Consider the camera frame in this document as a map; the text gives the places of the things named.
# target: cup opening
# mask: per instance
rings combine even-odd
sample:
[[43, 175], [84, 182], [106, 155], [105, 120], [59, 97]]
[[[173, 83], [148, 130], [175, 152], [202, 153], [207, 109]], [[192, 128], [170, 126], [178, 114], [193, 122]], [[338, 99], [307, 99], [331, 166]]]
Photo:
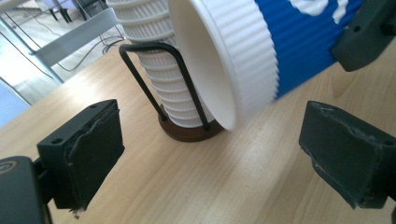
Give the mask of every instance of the cup opening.
[[200, 1], [169, 2], [172, 23], [184, 61], [203, 101], [225, 129], [237, 120], [233, 84], [223, 64], [216, 24]]

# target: stack of paper cups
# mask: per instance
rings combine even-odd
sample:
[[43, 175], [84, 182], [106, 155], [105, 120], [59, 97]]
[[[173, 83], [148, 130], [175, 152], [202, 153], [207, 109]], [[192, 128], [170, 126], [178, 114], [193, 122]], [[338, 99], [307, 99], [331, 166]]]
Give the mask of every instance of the stack of paper cups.
[[[162, 42], [178, 49], [168, 0], [107, 0], [133, 43]], [[170, 120], [183, 128], [203, 125], [175, 58], [165, 51], [137, 52]], [[207, 120], [213, 116], [204, 108]]]

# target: table surface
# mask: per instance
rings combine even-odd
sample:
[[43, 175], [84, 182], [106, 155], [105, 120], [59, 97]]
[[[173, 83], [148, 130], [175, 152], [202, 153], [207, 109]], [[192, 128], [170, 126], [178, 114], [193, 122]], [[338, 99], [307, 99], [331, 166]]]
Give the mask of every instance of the table surface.
[[341, 107], [395, 136], [395, 51], [392, 43], [354, 73], [335, 64], [236, 131], [182, 143], [164, 133], [114, 49], [3, 127], [0, 158], [37, 158], [36, 143], [83, 108], [117, 99], [125, 152], [79, 220], [49, 204], [57, 224], [389, 224], [394, 201], [353, 210], [314, 172], [298, 138], [308, 100]]

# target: wooden base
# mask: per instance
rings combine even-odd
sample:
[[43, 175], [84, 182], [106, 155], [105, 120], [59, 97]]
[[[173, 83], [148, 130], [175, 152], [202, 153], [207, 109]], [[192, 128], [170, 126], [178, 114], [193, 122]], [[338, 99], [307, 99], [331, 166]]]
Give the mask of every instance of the wooden base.
[[209, 130], [205, 130], [203, 126], [198, 128], [183, 128], [177, 126], [169, 118], [167, 120], [162, 120], [160, 116], [158, 116], [158, 121], [160, 122], [161, 127], [166, 132], [166, 134], [168, 134], [168, 136], [180, 142], [204, 141], [224, 130], [223, 127], [221, 127], [221, 125], [219, 125], [216, 120], [213, 120], [209, 123]]

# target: black metal wire holder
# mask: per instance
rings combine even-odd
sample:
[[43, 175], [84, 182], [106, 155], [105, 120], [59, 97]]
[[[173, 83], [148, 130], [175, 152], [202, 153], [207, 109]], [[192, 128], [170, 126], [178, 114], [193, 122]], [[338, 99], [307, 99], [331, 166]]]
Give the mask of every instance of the black metal wire holder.
[[136, 79], [137, 83], [140, 85], [142, 88], [143, 92], [147, 95], [148, 99], [150, 100], [151, 104], [154, 106], [155, 110], [158, 112], [158, 114], [161, 117], [162, 121], [166, 121], [168, 117], [163, 113], [161, 110], [161, 107], [155, 100], [154, 96], [152, 95], [151, 91], [149, 90], [148, 86], [144, 82], [143, 78], [140, 76], [139, 72], [137, 71], [136, 67], [132, 63], [130, 57], [128, 56], [128, 52], [147, 52], [147, 51], [153, 51], [153, 50], [162, 50], [170, 53], [176, 60], [177, 65], [180, 69], [181, 75], [184, 78], [184, 81], [186, 82], [186, 86], [189, 89], [189, 93], [191, 95], [191, 98], [195, 104], [195, 107], [198, 111], [198, 115], [201, 119], [201, 122], [203, 123], [203, 127], [206, 131], [210, 129], [210, 124], [207, 122], [207, 118], [204, 112], [204, 109], [201, 105], [201, 102], [199, 100], [198, 94], [196, 92], [196, 89], [192, 83], [190, 73], [187, 69], [186, 64], [184, 64], [184, 60], [180, 54], [180, 52], [173, 46], [165, 43], [142, 43], [142, 44], [123, 44], [119, 48], [120, 56], [124, 60], [125, 64], [128, 66], [129, 70], [131, 73], [134, 75], [134, 78]]

